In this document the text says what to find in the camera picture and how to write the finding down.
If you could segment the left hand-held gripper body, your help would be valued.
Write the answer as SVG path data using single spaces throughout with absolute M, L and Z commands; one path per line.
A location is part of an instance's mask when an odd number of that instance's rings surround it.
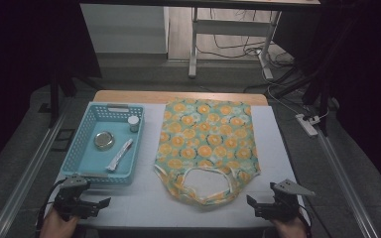
M 83 209 L 94 209 L 94 203 L 79 198 L 89 188 L 90 182 L 79 175 L 72 175 L 63 181 L 54 201 L 54 209 L 63 220 L 69 220 L 72 216 L 79 217 Z

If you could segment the white tube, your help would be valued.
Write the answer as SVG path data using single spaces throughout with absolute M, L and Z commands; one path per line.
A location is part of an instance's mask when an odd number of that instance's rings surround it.
M 106 167 L 106 169 L 112 172 L 115 171 L 117 168 L 117 165 L 119 164 L 120 159 L 129 150 L 132 144 L 133 144 L 132 139 L 129 139 L 127 142 L 125 142 L 124 145 L 119 150 L 119 152 L 114 156 L 114 158 L 111 160 L 109 165 Z

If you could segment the light blue plastic basket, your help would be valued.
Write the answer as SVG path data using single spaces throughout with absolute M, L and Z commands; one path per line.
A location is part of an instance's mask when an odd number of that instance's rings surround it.
M 99 185 L 129 185 L 145 123 L 139 104 L 90 102 L 61 167 Z

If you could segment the round metal tin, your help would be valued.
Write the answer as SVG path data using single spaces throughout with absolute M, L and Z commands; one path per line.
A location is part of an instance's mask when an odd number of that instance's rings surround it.
M 94 137 L 94 146 L 100 151 L 109 150 L 114 142 L 114 136 L 108 131 L 99 132 Z

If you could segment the orange print fabric bag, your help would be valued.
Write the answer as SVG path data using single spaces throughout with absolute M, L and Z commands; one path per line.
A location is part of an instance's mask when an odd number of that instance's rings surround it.
M 186 184 L 195 171 L 223 176 L 227 188 L 198 193 Z M 200 206 L 228 203 L 260 172 L 249 104 L 190 98 L 167 103 L 155 173 L 173 197 Z

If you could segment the small white bottle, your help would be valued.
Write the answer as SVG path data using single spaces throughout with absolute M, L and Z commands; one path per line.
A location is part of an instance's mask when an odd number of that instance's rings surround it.
M 138 116 L 133 115 L 128 118 L 130 131 L 133 133 L 137 133 L 139 131 L 139 123 L 140 123 L 140 119 Z

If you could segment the person's right hand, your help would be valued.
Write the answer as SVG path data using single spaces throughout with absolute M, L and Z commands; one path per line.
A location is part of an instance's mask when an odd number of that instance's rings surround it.
M 272 224 L 277 229 L 280 238 L 308 238 L 306 227 L 299 218 L 288 222 L 273 219 Z

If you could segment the person's left hand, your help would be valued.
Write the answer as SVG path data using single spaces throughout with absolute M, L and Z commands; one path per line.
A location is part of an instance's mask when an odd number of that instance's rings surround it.
M 53 210 L 49 210 L 45 217 L 40 238 L 71 238 L 79 218 L 72 216 L 69 221 L 64 221 L 60 215 Z

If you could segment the white table sheet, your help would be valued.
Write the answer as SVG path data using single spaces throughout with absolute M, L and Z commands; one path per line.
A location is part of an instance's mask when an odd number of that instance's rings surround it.
M 165 106 L 146 104 L 144 111 L 144 128 L 132 183 L 111 188 L 94 185 L 84 192 L 81 196 L 84 200 L 109 197 L 111 201 L 96 217 L 83 220 L 83 225 L 99 229 L 243 229 L 270 224 L 254 214 L 246 197 L 250 195 L 259 202 L 271 203 L 274 192 L 270 183 L 295 178 L 271 107 L 252 108 L 260 175 L 244 186 L 234 200 L 220 206 L 189 205 L 168 193 L 154 167 Z

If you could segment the white power strip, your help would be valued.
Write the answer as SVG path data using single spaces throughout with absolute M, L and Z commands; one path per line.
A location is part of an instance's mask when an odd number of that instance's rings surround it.
M 296 119 L 309 137 L 315 137 L 318 135 L 318 131 L 314 128 L 314 126 L 308 121 L 304 119 L 304 114 L 297 114 Z

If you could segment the black stand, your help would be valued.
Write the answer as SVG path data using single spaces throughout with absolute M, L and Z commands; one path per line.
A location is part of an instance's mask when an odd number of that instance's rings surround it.
M 305 105 L 319 101 L 319 128 L 326 135 L 326 115 L 331 71 L 339 51 L 340 23 L 325 15 L 308 18 L 286 16 L 279 22 L 278 36 L 274 41 L 295 58 L 290 73 L 299 70 L 302 78 L 285 86 L 273 96 L 277 99 L 307 85 L 302 96 Z
M 59 83 L 57 73 L 55 71 L 51 74 L 50 80 L 51 102 L 43 103 L 39 109 L 39 113 L 51 114 L 49 127 L 53 128 L 56 122 L 58 121 L 60 115 Z

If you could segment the white cabinet panel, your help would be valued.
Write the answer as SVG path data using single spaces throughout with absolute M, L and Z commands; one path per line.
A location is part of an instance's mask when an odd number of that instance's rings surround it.
M 98 53 L 168 52 L 168 7 L 81 4 L 80 8 Z

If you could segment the aluminium rail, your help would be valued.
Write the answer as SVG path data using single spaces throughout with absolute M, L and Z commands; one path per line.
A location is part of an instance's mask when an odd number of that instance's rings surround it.
M 60 117 L 55 121 L 55 124 L 47 131 L 45 138 L 34 154 L 33 158 L 29 161 L 26 169 L 21 175 L 15 185 L 14 190 L 7 199 L 2 211 L 0 212 L 0 238 L 5 238 L 22 203 L 24 202 L 28 191 L 30 190 L 33 181 L 35 180 L 45 158 L 55 140 L 58 131 L 60 130 L 65 116 L 68 105 L 64 106 L 60 112 Z
M 373 224 L 370 215 L 366 211 L 363 202 L 355 191 L 330 139 L 322 131 L 318 132 L 317 139 L 326 155 L 329 166 L 332 169 L 335 179 L 352 211 L 353 217 L 355 218 L 363 237 L 379 238 L 377 229 Z

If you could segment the black floor bracket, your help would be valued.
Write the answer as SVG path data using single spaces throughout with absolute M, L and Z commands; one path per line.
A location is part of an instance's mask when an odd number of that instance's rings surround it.
M 54 139 L 51 150 L 55 152 L 67 152 L 74 134 L 74 129 L 60 129 Z

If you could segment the white desk frame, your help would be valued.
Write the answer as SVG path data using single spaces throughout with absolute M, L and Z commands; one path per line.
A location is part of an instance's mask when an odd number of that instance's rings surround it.
M 191 47 L 189 78 L 196 77 L 196 40 L 197 35 L 223 35 L 223 36 L 248 36 L 264 37 L 265 45 L 261 50 L 257 50 L 257 58 L 262 66 L 262 71 L 266 79 L 272 79 L 273 74 L 268 67 L 266 55 L 273 40 L 273 36 L 278 26 L 281 15 L 280 11 L 273 11 L 269 23 L 263 22 L 237 22 L 226 20 L 200 20 L 198 9 L 192 9 L 191 16 Z

